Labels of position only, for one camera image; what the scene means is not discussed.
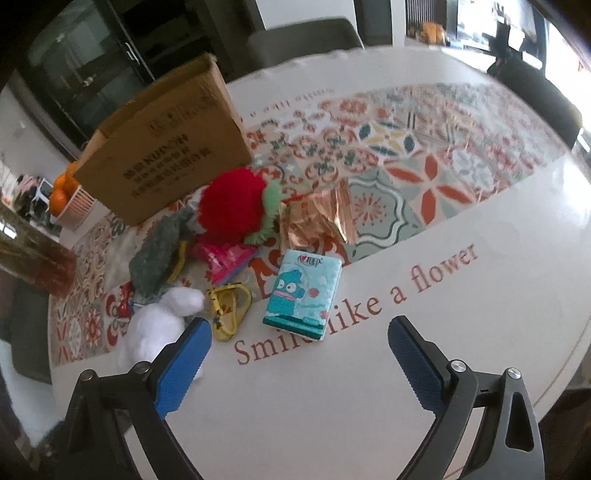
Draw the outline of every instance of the copper foil wrapper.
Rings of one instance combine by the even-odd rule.
[[[281,202],[279,222],[282,254],[288,248],[302,249],[326,236],[344,244],[358,241],[347,179]]]

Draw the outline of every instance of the white table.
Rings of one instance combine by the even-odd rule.
[[[228,88],[248,126],[269,111],[303,105],[308,98],[435,82],[491,79],[439,51],[381,47],[294,60]],[[61,241],[72,246],[105,213],[97,207]],[[257,347],[257,361],[251,346],[266,339],[281,342],[279,333],[260,322],[266,305],[260,301],[235,341],[213,345],[203,378],[167,421],[207,480],[395,478],[433,420],[389,351],[386,331],[396,314],[406,314],[449,358],[461,358],[474,370],[519,368],[541,419],[591,343],[590,214],[591,185],[565,156],[489,200],[345,268],[337,298],[352,306],[360,303],[367,319],[351,323],[340,303],[347,326],[339,328],[339,335],[303,348],[288,343],[269,357]],[[413,266],[428,271],[470,246],[477,258],[418,292]],[[400,305],[391,294],[395,286],[407,298]],[[374,315],[369,308],[381,310]],[[52,369],[63,412],[80,372],[119,373],[115,357],[110,353]],[[477,427],[478,416],[473,416],[449,469],[451,478]],[[153,478],[133,430],[126,438],[143,478]]]

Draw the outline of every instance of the white plush toy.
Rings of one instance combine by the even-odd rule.
[[[123,338],[119,369],[128,372],[137,362],[153,362],[165,345],[176,342],[184,332],[184,317],[202,311],[204,303],[200,290],[174,287],[158,303],[140,308],[131,317]]]

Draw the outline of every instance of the tissue pack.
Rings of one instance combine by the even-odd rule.
[[[338,258],[287,250],[263,323],[322,340],[341,269]]]

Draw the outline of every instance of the green fuzzy toy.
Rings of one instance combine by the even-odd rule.
[[[262,191],[261,200],[265,210],[261,220],[261,228],[258,232],[253,232],[244,238],[244,243],[247,245],[262,245],[273,235],[273,223],[277,215],[279,215],[279,206],[282,200],[279,184],[270,181]]]

